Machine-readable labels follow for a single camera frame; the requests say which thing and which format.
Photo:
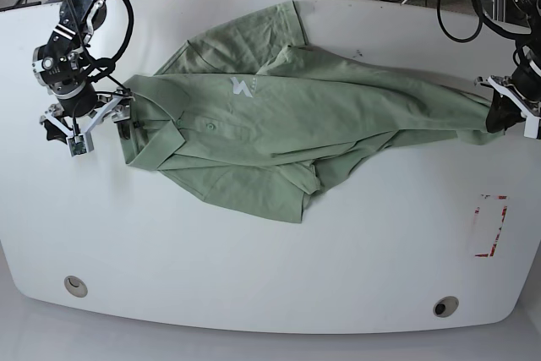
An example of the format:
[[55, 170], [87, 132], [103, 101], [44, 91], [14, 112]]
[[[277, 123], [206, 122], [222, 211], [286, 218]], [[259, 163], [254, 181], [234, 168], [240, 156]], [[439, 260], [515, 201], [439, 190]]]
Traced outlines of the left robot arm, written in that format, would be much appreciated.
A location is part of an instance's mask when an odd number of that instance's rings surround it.
[[510, 76], [489, 76], [483, 85], [494, 90], [486, 128], [499, 133], [517, 123], [524, 124], [523, 135], [540, 138], [540, 0], [511, 0], [525, 15], [530, 32], [517, 34], [503, 30], [492, 20], [483, 22], [499, 36], [515, 42], [513, 62], [515, 71]]

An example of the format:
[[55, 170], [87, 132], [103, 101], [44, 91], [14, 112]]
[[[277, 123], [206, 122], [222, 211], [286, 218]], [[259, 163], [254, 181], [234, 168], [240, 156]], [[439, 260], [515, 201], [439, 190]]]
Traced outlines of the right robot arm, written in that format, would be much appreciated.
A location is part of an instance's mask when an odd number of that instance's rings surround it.
[[78, 135], [77, 119], [99, 104], [93, 84], [112, 77], [117, 61], [128, 48], [134, 31], [134, 10], [129, 0], [122, 0], [128, 25], [121, 46], [112, 57], [96, 59], [90, 55], [90, 40], [107, 16], [106, 1], [63, 0], [49, 40], [34, 51], [35, 77], [57, 98], [60, 108], [50, 118], [41, 119], [49, 140], [66, 144]]

